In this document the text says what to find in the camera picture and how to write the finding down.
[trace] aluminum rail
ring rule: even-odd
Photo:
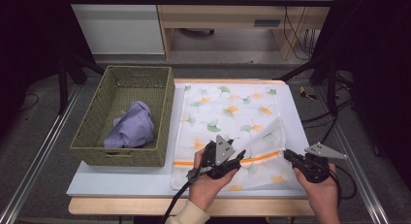
[[[351,1],[336,0],[42,0],[89,5],[206,5],[206,6],[281,6],[281,7],[346,7]]]
[[[319,94],[319,100],[321,104],[323,105],[324,109],[327,111],[328,106],[326,101],[326,95],[324,94],[324,90],[320,88],[315,88],[316,94]],[[371,183],[369,182],[368,178],[366,177],[366,174],[363,170],[363,167],[360,165],[360,162],[357,160],[357,157],[353,150],[351,149],[350,144],[348,143],[347,138],[345,137],[341,126],[338,124],[338,122],[335,123],[334,125],[334,132],[335,132],[335,139],[341,146],[341,150],[343,151],[342,153],[346,154],[348,156],[348,159],[346,160],[347,162],[347,167],[352,174],[352,177],[357,183],[359,192],[361,196],[363,197],[363,201],[365,203],[365,206],[369,212],[370,217],[372,218],[372,221],[375,224],[389,224],[390,221],[388,219],[388,216],[386,212],[384,211],[383,207],[381,206],[380,201],[378,200],[377,195],[374,192],[374,189],[371,186]]]
[[[81,85],[75,85],[73,92],[69,97],[69,104],[66,110],[57,116],[50,131],[48,132],[42,146],[37,152],[36,157],[27,170],[26,175],[21,181],[18,189],[16,190],[14,196],[9,201],[6,208],[2,211],[0,215],[0,224],[14,223],[18,213],[20,212],[25,200],[27,199],[37,177],[39,176],[43,166],[46,163],[47,157],[54,147],[54,144],[60,135],[61,129],[69,117],[73,106],[79,97],[79,92],[81,90]]]

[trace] electronic device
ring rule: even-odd
[[[235,159],[228,160],[236,151],[231,144],[233,140],[225,141],[220,135],[217,135],[216,142],[211,141],[205,146],[205,152],[198,169],[191,170],[187,177],[190,181],[196,181],[200,175],[218,179],[233,169],[239,169],[239,161],[244,158],[243,150]]]
[[[293,150],[286,149],[284,158],[291,162],[293,168],[298,168],[307,181],[320,183],[330,176],[329,158],[347,159],[341,154],[323,144],[317,143],[304,150],[304,156],[296,154]]]

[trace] sleeve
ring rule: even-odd
[[[185,207],[176,216],[167,219],[166,224],[204,224],[210,216],[187,200]]]

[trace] orange stripe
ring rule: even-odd
[[[249,158],[249,159],[243,159],[241,160],[241,163],[252,163],[252,162],[256,162],[256,161],[260,161],[260,160],[264,160],[264,159],[268,159],[270,157],[275,157],[278,156],[279,152],[272,152],[272,153],[268,153],[262,156],[259,156],[257,158]],[[194,163],[193,162],[183,162],[183,161],[175,161],[174,162],[175,166],[189,166],[189,167],[193,167]]]
[[[252,163],[252,162],[268,159],[270,157],[275,157],[275,156],[278,156],[278,155],[279,155],[279,152],[277,151],[277,152],[268,153],[268,154],[259,156],[257,158],[243,159],[243,160],[241,160],[241,163]]]

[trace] metal bracket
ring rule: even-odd
[[[236,152],[233,147],[227,143],[223,137],[217,135],[215,147],[215,165],[220,166],[227,159],[230,158]]]
[[[336,150],[333,150],[323,144],[317,143],[304,150],[307,153],[317,155],[319,157],[334,158],[334,159],[347,159],[346,154],[342,154]]]

